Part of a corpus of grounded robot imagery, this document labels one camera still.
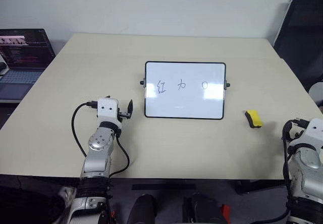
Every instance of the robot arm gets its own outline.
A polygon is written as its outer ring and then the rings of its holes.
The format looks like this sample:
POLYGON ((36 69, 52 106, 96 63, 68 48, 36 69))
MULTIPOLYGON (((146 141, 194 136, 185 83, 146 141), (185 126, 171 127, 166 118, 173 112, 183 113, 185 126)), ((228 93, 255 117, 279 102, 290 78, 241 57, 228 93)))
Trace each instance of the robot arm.
POLYGON ((97 109, 97 130, 88 141, 89 151, 81 172, 77 194, 71 204, 67 223, 114 223, 111 218, 107 190, 114 138, 119 138, 122 118, 130 118, 132 100, 128 112, 121 113, 118 101, 109 96, 91 101, 89 106, 97 109))
POLYGON ((301 134, 290 142, 288 163, 291 175, 290 223, 323 222, 323 165, 320 151, 323 147, 323 120, 293 120, 303 127, 301 134))

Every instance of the black cable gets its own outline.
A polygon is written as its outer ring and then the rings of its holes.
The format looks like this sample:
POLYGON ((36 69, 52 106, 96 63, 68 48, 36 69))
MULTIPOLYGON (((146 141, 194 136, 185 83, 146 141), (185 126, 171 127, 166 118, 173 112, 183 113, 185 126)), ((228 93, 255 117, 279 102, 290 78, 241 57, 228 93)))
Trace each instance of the black cable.
POLYGON ((87 105, 87 103, 83 103, 83 104, 80 104, 74 111, 73 115, 72 115, 72 122, 71 122, 71 125, 72 125, 72 132, 73 132, 73 136, 74 136, 74 139, 77 143, 77 145, 79 146, 82 154, 84 155, 84 157, 86 157, 86 153, 84 152, 83 150, 83 147, 81 146, 80 142, 79 142, 79 139, 77 139, 77 136, 76 136, 76 133, 75 133, 75 128, 74 128, 74 120, 75 120, 75 116, 76 116, 76 113, 77 111, 84 105, 87 105))
POLYGON ((22 187, 21 187, 21 182, 20 182, 20 179, 19 179, 19 175, 17 175, 17 180, 19 182, 19 189, 22 190, 22 187))
POLYGON ((287 128, 289 124, 292 124, 292 120, 287 121, 284 124, 283 127, 283 145, 284 145, 284 166, 283 166, 283 176, 285 180, 285 185, 287 188, 287 193, 288 193, 288 198, 292 196, 292 191, 291 191, 291 181, 289 179, 289 169, 288 169, 288 160, 290 159, 290 156, 287 155, 287 142, 286 142, 286 134, 287 134, 287 128))
POLYGON ((259 221, 255 221, 255 222, 253 222, 251 224, 265 224, 265 223, 277 222, 277 221, 279 221, 279 220, 284 219, 285 217, 287 217, 287 215, 289 214, 289 211, 290 211, 289 208, 286 208, 284 214, 282 214, 282 215, 280 215, 280 216, 278 216, 278 217, 276 217, 274 219, 259 220, 259 221))
POLYGON ((128 154, 127 154, 126 150, 125 150, 125 149, 123 148, 123 146, 121 145, 121 143, 120 143, 120 141, 119 141, 119 137, 116 137, 116 140, 117 140, 117 144, 118 144, 118 146, 121 148, 121 150, 123 151, 123 153, 125 154, 125 156, 126 156, 126 158, 127 158, 127 165, 126 165, 123 169, 118 170, 118 171, 115 171, 115 172, 113 172, 112 174, 110 174, 110 175, 109 175, 109 178, 111 178, 113 175, 116 175, 116 174, 119 174, 119 173, 121 173, 121 172, 125 171, 125 170, 129 167, 129 165, 130 165, 130 158, 129 158, 129 156, 128 156, 128 154))

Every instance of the laptop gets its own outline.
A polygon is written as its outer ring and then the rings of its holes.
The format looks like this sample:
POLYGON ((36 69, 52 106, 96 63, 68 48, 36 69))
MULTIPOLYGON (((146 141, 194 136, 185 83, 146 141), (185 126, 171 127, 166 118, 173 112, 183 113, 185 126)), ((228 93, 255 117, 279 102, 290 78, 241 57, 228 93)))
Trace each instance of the laptop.
POLYGON ((0 102, 20 102, 55 57, 44 29, 0 29, 0 54, 0 102))

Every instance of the beige tabletop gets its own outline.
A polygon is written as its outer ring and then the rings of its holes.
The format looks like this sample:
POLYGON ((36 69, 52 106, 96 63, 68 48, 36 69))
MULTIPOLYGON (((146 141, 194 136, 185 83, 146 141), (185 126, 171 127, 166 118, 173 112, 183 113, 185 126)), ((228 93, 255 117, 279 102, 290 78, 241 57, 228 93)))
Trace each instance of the beige tabletop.
MULTIPOLYGON (((111 95, 126 109, 121 143, 131 165, 117 177, 282 179, 281 131, 289 119, 322 118, 265 39, 75 34, 0 130, 0 174, 78 177, 84 157, 71 131, 74 109, 111 95), (231 87, 223 120, 144 116, 146 61, 224 62, 231 87), (264 123, 249 127, 244 110, 264 123)), ((96 112, 82 108, 76 132, 87 152, 96 112)), ((126 164, 118 147, 113 169, 126 164)))

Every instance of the handwritten chinese characters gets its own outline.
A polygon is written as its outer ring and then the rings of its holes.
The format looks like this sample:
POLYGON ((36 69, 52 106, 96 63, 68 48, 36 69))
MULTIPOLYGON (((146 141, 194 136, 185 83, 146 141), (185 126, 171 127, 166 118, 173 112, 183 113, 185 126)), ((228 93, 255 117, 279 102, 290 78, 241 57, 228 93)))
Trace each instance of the handwritten chinese characters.
MULTIPOLYGON (((183 79, 181 79, 180 83, 177 86, 178 86, 178 90, 182 90, 186 87, 186 83, 184 83, 183 79)), ((164 93, 166 91, 166 87, 167 87, 166 82, 159 80, 157 83, 158 94, 164 93)), ((201 87, 202 87, 202 89, 207 89, 208 83, 206 81, 203 81, 201 83, 201 87)))

